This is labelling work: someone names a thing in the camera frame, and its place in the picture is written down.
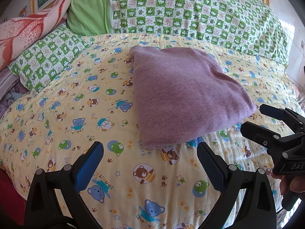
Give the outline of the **person's right hand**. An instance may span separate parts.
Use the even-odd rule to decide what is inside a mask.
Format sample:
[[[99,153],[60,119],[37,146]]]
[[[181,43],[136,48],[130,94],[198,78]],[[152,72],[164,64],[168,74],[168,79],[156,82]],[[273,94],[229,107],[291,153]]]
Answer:
[[[284,175],[274,175],[271,174],[272,178],[280,179],[280,192],[281,195],[285,195],[287,191],[292,191],[295,193],[304,193],[305,191],[305,177],[296,176],[292,181],[288,181],[288,177]]]

